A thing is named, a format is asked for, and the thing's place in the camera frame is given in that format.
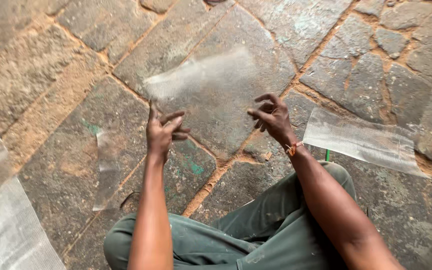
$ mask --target orange thread bracelet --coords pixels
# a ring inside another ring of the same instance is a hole
[[[292,157],[292,156],[294,156],[294,154],[296,154],[296,148],[298,147],[298,146],[302,146],[302,145],[304,145],[303,144],[303,141],[298,141],[297,143],[293,143],[293,144],[291,144],[291,146],[289,146],[289,145],[287,145],[287,144],[285,144],[286,146],[287,146],[287,149],[286,149],[286,154],[288,155],[288,156],[290,156],[290,157]]]

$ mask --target stone floor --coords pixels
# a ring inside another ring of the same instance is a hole
[[[0,136],[67,269],[108,269],[105,233],[137,208],[142,81],[241,45],[300,138],[315,106],[419,132],[416,158],[430,178],[334,152],[330,160],[352,175],[360,207],[400,263],[432,269],[432,1],[0,0]],[[234,98],[244,111],[260,93]],[[188,113],[193,137],[171,148],[165,191],[170,212],[208,223],[292,168],[249,118],[227,121],[210,102],[204,110]],[[120,194],[133,194],[120,209],[92,211],[100,130],[119,134]]]

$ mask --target hand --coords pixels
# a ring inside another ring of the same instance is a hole
[[[156,106],[151,103],[149,107],[149,119],[146,126],[146,139],[148,155],[161,157],[163,162],[168,160],[168,151],[172,140],[186,140],[189,128],[182,128],[183,111],[176,111],[158,117]]]
[[[268,130],[269,135],[283,148],[298,142],[298,138],[291,128],[288,106],[278,96],[272,93],[263,94],[255,98],[254,101],[265,101],[256,110],[248,109],[248,114],[252,116],[253,120],[258,120],[255,128],[260,128],[261,132]]]

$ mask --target person's left hand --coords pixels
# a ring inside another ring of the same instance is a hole
[[[179,110],[170,114],[158,116],[156,106],[151,103],[149,119],[146,126],[148,155],[161,157],[163,162],[168,160],[168,151],[172,140],[186,140],[189,128],[182,128],[184,112]]]

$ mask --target mesh screen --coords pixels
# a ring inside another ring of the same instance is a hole
[[[63,270],[0,139],[0,270]]]
[[[236,47],[217,56],[187,61],[168,72],[144,81],[146,97],[174,109],[172,105],[191,104],[219,120],[235,120],[245,116],[242,109],[247,99],[241,95],[250,89],[260,89],[260,70],[245,47]]]
[[[112,139],[120,132],[102,131],[97,134],[97,154],[99,166],[98,191],[93,211],[119,207],[119,185],[122,180],[116,142]]]
[[[372,123],[313,109],[303,142],[386,168],[427,177],[414,156],[417,133],[395,125]]]

